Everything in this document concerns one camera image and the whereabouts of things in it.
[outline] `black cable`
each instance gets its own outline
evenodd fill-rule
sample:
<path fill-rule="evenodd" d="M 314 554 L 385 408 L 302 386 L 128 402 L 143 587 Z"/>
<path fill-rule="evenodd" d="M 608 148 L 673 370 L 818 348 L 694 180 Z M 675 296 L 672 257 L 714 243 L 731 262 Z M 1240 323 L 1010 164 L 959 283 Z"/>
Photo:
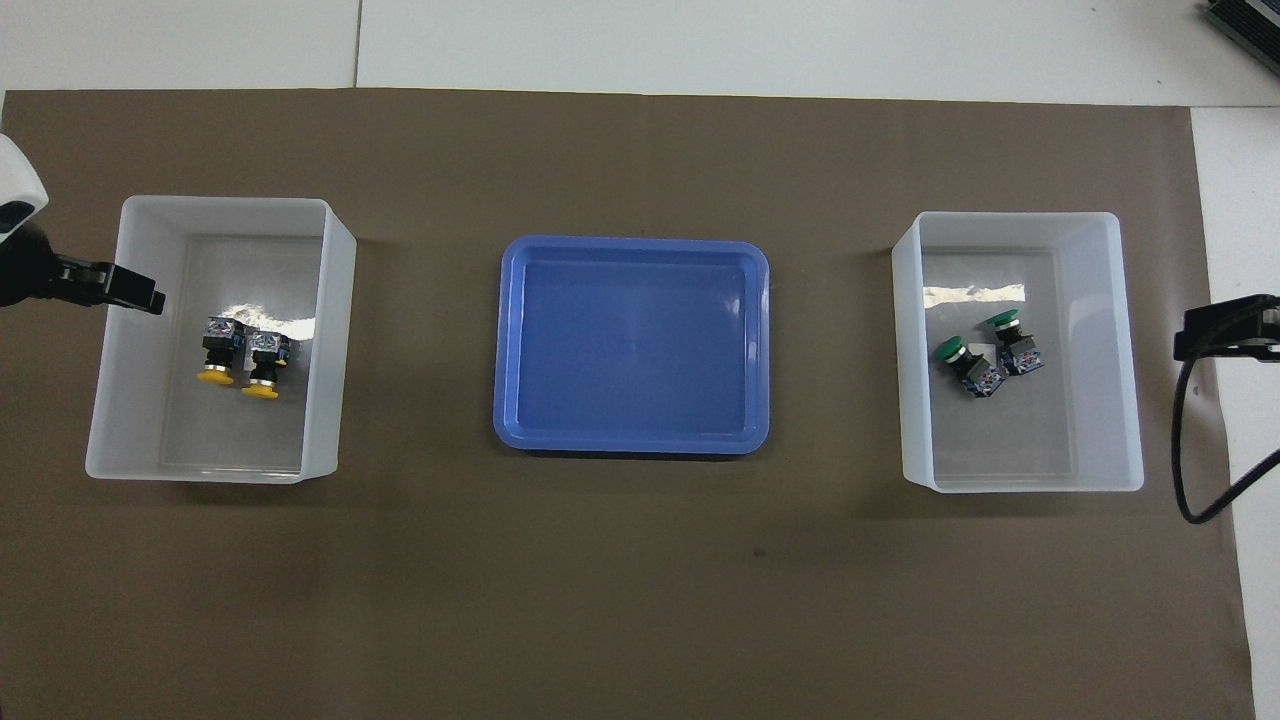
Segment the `black cable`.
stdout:
<path fill-rule="evenodd" d="M 1249 489 L 1249 486 L 1256 483 L 1258 478 L 1266 475 L 1276 465 L 1280 465 L 1280 448 L 1277 448 L 1271 455 L 1267 455 L 1261 462 L 1254 465 L 1252 470 L 1242 475 L 1239 480 L 1231 484 L 1231 487 L 1229 487 L 1221 497 L 1215 500 L 1203 511 L 1192 512 L 1190 507 L 1187 506 L 1187 489 L 1183 487 L 1183 405 L 1187 401 L 1187 384 L 1190 382 L 1192 368 L 1196 366 L 1197 360 L 1203 357 L 1208 351 L 1215 350 L 1213 341 L 1217 340 L 1217 336 L 1222 334 L 1222 331 L 1251 315 L 1272 307 L 1280 307 L 1280 300 L 1275 297 L 1266 297 L 1247 305 L 1215 323 L 1210 327 L 1210 329 L 1204 331 L 1204 334 L 1202 334 L 1201 338 L 1196 341 L 1196 345 L 1190 347 L 1187 360 L 1183 361 L 1183 369 L 1178 373 L 1178 384 L 1174 388 L 1174 429 L 1170 442 L 1170 450 L 1172 452 L 1174 492 L 1178 495 L 1178 510 L 1180 510 L 1183 518 L 1193 525 L 1199 525 L 1201 523 L 1212 520 L 1213 516 L 1226 509 L 1231 501 L 1240 497 L 1244 491 Z"/>

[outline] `brown paper mat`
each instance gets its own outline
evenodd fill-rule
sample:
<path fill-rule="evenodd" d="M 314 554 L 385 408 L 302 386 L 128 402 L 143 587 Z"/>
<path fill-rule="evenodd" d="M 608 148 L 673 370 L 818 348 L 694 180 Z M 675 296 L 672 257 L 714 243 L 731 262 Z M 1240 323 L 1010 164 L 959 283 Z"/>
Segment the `brown paper mat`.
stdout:
<path fill-rule="evenodd" d="M 1170 342 L 1208 297 L 1185 109 L 10 92 L 4 122 L 60 252 L 111 258 L 134 193 L 324 197 L 361 241 L 339 470 L 294 487 L 87 478 L 104 311 L 0 311 L 6 717 L 1253 715 L 1231 525 L 1169 482 Z M 888 249 L 922 210 L 1120 217 L 1140 492 L 902 479 Z M 763 249 L 765 446 L 502 446 L 525 233 Z M 1194 477 L 1226 471 L 1212 388 Z"/>

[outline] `translucent plastic container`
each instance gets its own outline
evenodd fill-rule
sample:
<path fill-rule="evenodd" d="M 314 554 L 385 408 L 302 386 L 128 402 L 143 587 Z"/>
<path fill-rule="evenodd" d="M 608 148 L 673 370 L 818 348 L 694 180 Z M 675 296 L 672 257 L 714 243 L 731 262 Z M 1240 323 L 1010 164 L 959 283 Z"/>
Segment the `translucent plastic container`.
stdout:
<path fill-rule="evenodd" d="M 108 310 L 86 471 L 294 483 L 338 466 L 356 241 L 323 200 L 136 196 L 115 261 L 156 278 L 160 316 Z M 210 315 L 296 341 L 278 400 L 202 383 Z"/>
<path fill-rule="evenodd" d="M 906 479 L 947 493 L 1142 487 L 1115 215 L 922 213 L 893 247 L 893 304 Z M 1009 309 L 1044 366 L 974 398 L 933 350 L 995 343 L 983 320 Z"/>

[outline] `green button cap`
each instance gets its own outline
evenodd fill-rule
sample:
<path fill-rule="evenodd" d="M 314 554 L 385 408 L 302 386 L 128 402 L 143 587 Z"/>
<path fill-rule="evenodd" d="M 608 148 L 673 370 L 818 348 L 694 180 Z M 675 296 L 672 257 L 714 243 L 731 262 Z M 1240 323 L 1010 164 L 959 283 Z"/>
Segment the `green button cap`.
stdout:
<path fill-rule="evenodd" d="M 964 347 L 964 340 L 961 340 L 960 336 L 955 336 L 940 345 L 938 348 L 933 351 L 933 356 L 946 363 L 948 357 L 960 352 L 961 347 Z"/>
<path fill-rule="evenodd" d="M 1005 310 L 1004 313 L 1001 313 L 998 315 L 992 315 L 992 316 L 987 318 L 987 324 L 988 325 L 1004 325 L 1005 323 L 1007 323 L 1009 320 L 1012 320 L 1016 316 L 1018 316 L 1018 309 L 1016 307 L 1012 309 L 1012 310 Z"/>

